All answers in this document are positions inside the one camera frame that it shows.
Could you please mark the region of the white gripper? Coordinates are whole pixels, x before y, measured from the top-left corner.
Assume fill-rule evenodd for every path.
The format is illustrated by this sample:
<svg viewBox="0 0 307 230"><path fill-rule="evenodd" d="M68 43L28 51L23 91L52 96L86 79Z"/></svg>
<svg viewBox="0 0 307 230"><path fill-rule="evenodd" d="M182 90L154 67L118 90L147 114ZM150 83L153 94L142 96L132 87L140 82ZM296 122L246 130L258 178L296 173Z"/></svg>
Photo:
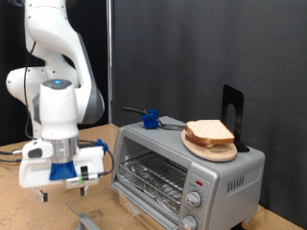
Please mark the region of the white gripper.
<svg viewBox="0 0 307 230"><path fill-rule="evenodd" d="M99 173L104 171L102 147L84 148L63 160L56 159L50 148L23 150L19 169L19 185L33 188L64 184L66 188L80 188L81 196L87 196L88 186L100 183ZM48 194L41 188L37 193L42 202Z"/></svg>

